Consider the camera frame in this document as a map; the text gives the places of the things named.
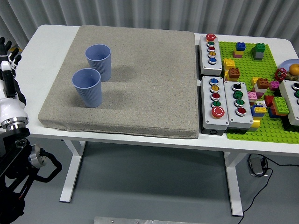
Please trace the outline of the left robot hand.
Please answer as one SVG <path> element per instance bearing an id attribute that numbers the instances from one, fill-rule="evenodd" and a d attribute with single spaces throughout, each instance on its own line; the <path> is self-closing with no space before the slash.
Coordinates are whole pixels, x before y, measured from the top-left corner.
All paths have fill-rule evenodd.
<path id="1" fill-rule="evenodd" d="M 11 41 L 0 38 L 0 127 L 14 130 L 28 124 L 28 115 L 24 111 L 25 96 L 16 81 L 16 68 L 21 60 L 19 49 L 9 49 Z"/>

